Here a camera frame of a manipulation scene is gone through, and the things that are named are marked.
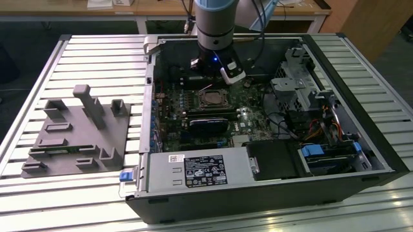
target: gray floor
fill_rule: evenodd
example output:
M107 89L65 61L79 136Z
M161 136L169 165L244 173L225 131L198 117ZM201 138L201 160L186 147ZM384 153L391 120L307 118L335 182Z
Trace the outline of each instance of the gray floor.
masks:
M150 22L150 33L181 33L182 22ZM19 69L21 77L0 85L0 141L15 120L29 92L62 34L137 34L134 22L55 22L45 30L39 22L0 23L0 43ZM397 36L375 63L379 71L413 106L413 43Z

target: metal bracket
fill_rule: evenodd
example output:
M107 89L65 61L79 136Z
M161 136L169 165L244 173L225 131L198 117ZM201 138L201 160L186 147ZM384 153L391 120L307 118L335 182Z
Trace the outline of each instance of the metal bracket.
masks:
M158 50L158 36L157 35L149 35L145 37L144 40L144 52L146 55L154 54Z

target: table leg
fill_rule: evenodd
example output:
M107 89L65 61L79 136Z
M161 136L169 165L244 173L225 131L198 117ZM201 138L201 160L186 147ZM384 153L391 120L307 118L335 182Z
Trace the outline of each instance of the table leg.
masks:
M324 24L325 21L325 15L319 15L315 19L315 21L312 22L312 25L309 27L308 33L309 34L316 34L320 32L321 26Z
M149 29L148 29L148 17L146 16L137 16L137 25L138 25L139 34L148 34Z
M46 30L53 29L53 26L51 26L51 22L50 22L50 21L42 22L42 26L43 26L43 29L46 29Z

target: barcode sticker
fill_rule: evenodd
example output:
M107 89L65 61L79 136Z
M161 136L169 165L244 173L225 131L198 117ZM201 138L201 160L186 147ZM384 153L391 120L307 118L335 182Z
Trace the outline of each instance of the barcode sticker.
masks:
M185 155L170 155L169 156L169 162L174 163L174 162L184 162L185 159Z

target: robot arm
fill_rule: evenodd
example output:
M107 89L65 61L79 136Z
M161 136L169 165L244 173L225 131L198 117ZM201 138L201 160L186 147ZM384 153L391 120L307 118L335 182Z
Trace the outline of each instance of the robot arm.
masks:
M261 20L270 19L278 0L196 0L200 57L193 67L220 70L229 85L246 77L242 63L233 49L236 24L253 30L264 30ZM265 12L257 5L264 5Z

